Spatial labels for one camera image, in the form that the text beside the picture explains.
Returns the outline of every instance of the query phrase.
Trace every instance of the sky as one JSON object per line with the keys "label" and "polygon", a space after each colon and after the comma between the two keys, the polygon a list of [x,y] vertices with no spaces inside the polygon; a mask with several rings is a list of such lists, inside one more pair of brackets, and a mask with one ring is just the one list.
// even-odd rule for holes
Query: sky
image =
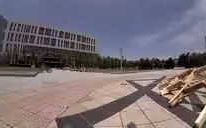
{"label": "sky", "polygon": [[0,0],[0,14],[96,37],[104,56],[204,52],[206,0]]}

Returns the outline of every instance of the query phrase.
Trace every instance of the wooden plank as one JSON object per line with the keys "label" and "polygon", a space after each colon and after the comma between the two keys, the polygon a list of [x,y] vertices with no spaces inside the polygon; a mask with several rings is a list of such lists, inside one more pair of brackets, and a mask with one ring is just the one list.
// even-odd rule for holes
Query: wooden plank
{"label": "wooden plank", "polygon": [[206,121],[206,105],[203,108],[203,111],[200,113],[200,115],[196,119],[194,127],[201,128],[202,125],[205,123],[205,121]]}
{"label": "wooden plank", "polygon": [[177,103],[178,103],[178,101],[181,99],[181,98],[183,98],[183,90],[185,89],[185,88],[187,88],[188,87],[188,84],[185,84],[185,86],[183,86],[182,87],[182,89],[178,92],[178,93],[176,93],[175,95],[174,95],[174,97],[168,102],[169,103],[169,105],[170,105],[170,107],[174,107]]}

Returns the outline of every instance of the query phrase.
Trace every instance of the window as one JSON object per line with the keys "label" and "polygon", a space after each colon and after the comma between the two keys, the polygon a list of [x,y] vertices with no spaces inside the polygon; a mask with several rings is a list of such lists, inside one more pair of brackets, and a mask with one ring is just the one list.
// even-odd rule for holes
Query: window
{"label": "window", "polygon": [[13,38],[14,38],[14,33],[11,33],[11,35],[10,35],[10,41],[13,41]]}
{"label": "window", "polygon": [[17,31],[19,32],[20,29],[21,29],[21,24],[18,24],[18,26],[17,26]]}
{"label": "window", "polygon": [[77,35],[77,41],[81,41],[81,36]]}
{"label": "window", "polygon": [[75,40],[76,39],[76,34],[73,34],[73,40]]}
{"label": "window", "polygon": [[17,41],[17,34],[15,35],[14,41],[15,41],[15,42]]}
{"label": "window", "polygon": [[51,29],[46,28],[46,29],[45,29],[45,35],[51,36]]}
{"label": "window", "polygon": [[71,34],[71,38],[70,39],[73,40],[73,34]]}
{"label": "window", "polygon": [[26,32],[27,30],[27,25],[24,25],[24,32]]}
{"label": "window", "polygon": [[10,31],[12,31],[13,26],[14,26],[14,23],[11,23],[11,24],[10,24]]}
{"label": "window", "polygon": [[66,41],[66,47],[69,48],[69,46],[70,46],[70,42]]}
{"label": "window", "polygon": [[36,32],[37,32],[37,26],[35,26],[35,31],[34,31],[34,33],[36,34]]}
{"label": "window", "polygon": [[61,40],[61,47],[63,47],[63,40]]}
{"label": "window", "polygon": [[45,28],[39,27],[38,34],[43,35]]}
{"label": "window", "polygon": [[31,27],[31,33],[33,33],[33,31],[34,31],[34,26]]}
{"label": "window", "polygon": [[25,43],[28,43],[28,38],[29,38],[28,35],[25,35],[25,36],[24,36],[24,42],[25,42]]}
{"label": "window", "polygon": [[21,26],[21,32],[23,31],[23,29],[24,29],[24,24],[22,24],[22,26]]}
{"label": "window", "polygon": [[48,38],[48,37],[45,37],[44,38],[44,45],[49,45],[49,43],[50,43],[50,38]]}
{"label": "window", "polygon": [[7,41],[9,41],[10,33],[7,34]]}
{"label": "window", "polygon": [[66,47],[66,41],[65,40],[64,40],[63,44],[64,44],[63,47],[65,48]]}
{"label": "window", "polygon": [[30,31],[31,31],[31,25],[28,25],[28,26],[27,26],[27,30],[26,30],[26,32],[29,33]]}
{"label": "window", "polygon": [[81,50],[85,50],[85,44],[81,44]]}
{"label": "window", "polygon": [[58,31],[57,31],[57,30],[55,30],[55,37],[57,37],[57,33],[58,33]]}
{"label": "window", "polygon": [[86,43],[86,37],[82,36],[82,42]]}
{"label": "window", "polygon": [[22,42],[24,42],[24,35],[22,36]]}
{"label": "window", "polygon": [[36,44],[39,44],[39,40],[40,40],[40,37],[38,36],[38,38],[36,40]]}
{"label": "window", "polygon": [[54,34],[55,34],[55,30],[52,29],[52,34],[51,34],[51,36],[54,36]]}
{"label": "window", "polygon": [[5,52],[8,52],[9,44],[6,44]]}
{"label": "window", "polygon": [[60,40],[58,40],[58,47],[60,46]]}
{"label": "window", "polygon": [[59,31],[59,38],[63,38],[64,32],[63,31]]}
{"label": "window", "polygon": [[42,44],[42,42],[43,42],[43,37],[41,37],[40,44]]}
{"label": "window", "polygon": [[51,46],[56,46],[56,39],[51,39]]}
{"label": "window", "polygon": [[35,36],[33,36],[33,35],[30,36],[29,43],[32,43],[32,44],[35,43]]}
{"label": "window", "polygon": [[70,33],[65,32],[65,39],[70,39]]}
{"label": "window", "polygon": [[14,24],[14,31],[16,30],[16,26],[17,26],[17,24]]}
{"label": "window", "polygon": [[76,43],[76,49],[78,49],[78,43]]}
{"label": "window", "polygon": [[74,42],[70,42],[70,48],[72,48],[72,49],[75,48],[75,43]]}
{"label": "window", "polygon": [[18,41],[18,42],[21,42],[21,34],[18,35],[17,41]]}

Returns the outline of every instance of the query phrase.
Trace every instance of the building facade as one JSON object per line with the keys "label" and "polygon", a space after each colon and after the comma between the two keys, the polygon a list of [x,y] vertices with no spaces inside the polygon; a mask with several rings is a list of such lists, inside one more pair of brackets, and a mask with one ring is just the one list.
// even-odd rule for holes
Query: building facade
{"label": "building facade", "polygon": [[93,66],[97,54],[92,36],[10,21],[0,15],[0,63]]}

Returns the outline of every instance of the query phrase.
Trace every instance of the pavement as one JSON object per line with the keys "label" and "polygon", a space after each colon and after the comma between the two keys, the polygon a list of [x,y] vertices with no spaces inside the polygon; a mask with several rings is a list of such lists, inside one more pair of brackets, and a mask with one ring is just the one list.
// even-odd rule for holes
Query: pavement
{"label": "pavement", "polygon": [[200,108],[171,109],[157,94],[163,76],[178,72],[0,77],[0,128],[188,128]]}

